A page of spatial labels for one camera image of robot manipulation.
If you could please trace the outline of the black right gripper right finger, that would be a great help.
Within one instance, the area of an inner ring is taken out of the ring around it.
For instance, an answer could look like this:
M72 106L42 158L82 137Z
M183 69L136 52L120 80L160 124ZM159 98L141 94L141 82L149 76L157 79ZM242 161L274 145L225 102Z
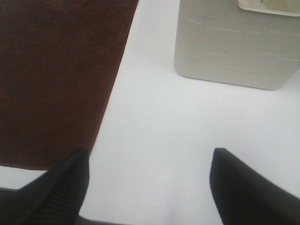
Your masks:
M210 189L224 225L298 225L300 200L224 148L216 148Z

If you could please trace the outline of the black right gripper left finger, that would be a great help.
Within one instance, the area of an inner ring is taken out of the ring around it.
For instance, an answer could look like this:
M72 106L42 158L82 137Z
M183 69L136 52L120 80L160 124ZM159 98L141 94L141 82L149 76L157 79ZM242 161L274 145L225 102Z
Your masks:
M89 151L76 149L31 183L2 197L0 223L73 225L89 179Z

